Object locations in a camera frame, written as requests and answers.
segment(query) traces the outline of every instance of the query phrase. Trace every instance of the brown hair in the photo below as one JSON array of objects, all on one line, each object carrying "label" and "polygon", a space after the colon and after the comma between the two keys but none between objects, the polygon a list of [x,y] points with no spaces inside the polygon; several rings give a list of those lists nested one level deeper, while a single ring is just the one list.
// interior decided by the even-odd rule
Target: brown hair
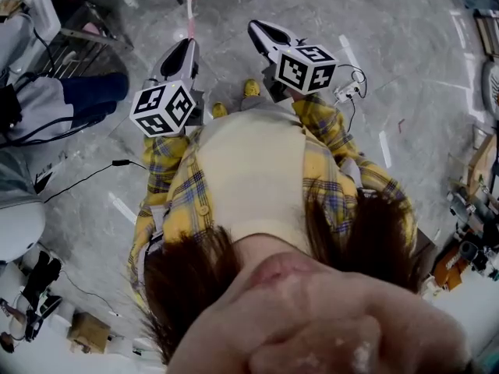
[{"label": "brown hair", "polygon": [[[405,242],[407,200],[382,193],[357,198],[347,242],[332,231],[317,193],[306,201],[306,230],[312,256],[345,272],[358,272],[411,291],[418,288],[419,264]],[[145,288],[148,327],[168,364],[190,325],[222,296],[240,269],[239,257],[224,228],[168,240],[147,257]]]}]

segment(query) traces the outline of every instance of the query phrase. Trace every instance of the black and white cube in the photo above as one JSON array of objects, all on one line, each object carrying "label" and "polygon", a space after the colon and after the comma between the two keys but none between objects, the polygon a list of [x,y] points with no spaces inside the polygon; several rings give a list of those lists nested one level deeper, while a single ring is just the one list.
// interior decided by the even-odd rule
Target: black and white cube
[{"label": "black and white cube", "polygon": [[138,91],[133,98],[130,119],[146,136],[174,136],[180,133],[196,106],[181,80]]},{"label": "black and white cube", "polygon": [[275,79],[301,94],[316,93],[330,86],[337,64],[333,54],[319,44],[283,48]]}]

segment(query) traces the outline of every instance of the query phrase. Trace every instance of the white wall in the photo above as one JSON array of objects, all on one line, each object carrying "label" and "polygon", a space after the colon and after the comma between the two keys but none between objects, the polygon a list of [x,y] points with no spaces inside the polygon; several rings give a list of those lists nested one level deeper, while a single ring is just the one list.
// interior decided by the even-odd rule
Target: white wall
[{"label": "white wall", "polygon": [[431,303],[463,325],[477,356],[499,332],[499,281],[483,278],[470,267],[461,278],[462,284],[441,292]]},{"label": "white wall", "polygon": [[[19,286],[25,278],[19,269],[9,264],[0,276],[0,297],[13,303],[19,294]],[[0,311],[0,332],[7,331],[10,318]],[[71,343],[56,333],[50,322],[45,322],[37,338],[21,342],[13,354],[0,348],[0,370],[2,374],[158,374],[164,369],[145,369],[143,365],[121,355],[85,355],[81,351],[72,353]]]}]

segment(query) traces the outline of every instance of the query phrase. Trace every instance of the cardboard box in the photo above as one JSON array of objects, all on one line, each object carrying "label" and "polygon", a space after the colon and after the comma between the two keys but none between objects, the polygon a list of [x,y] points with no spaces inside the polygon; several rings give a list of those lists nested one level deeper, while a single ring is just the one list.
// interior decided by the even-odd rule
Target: cardboard box
[{"label": "cardboard box", "polygon": [[90,349],[90,353],[104,353],[109,336],[109,326],[90,313],[79,313],[73,317],[68,339]]}]

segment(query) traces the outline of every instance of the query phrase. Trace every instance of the shirt button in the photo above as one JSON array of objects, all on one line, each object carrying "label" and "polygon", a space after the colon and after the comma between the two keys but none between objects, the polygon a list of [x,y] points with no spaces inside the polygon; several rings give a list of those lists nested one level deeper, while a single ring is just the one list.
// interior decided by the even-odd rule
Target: shirt button
[{"label": "shirt button", "polygon": [[206,216],[210,212],[210,208],[207,205],[203,205],[197,211],[201,216]]}]

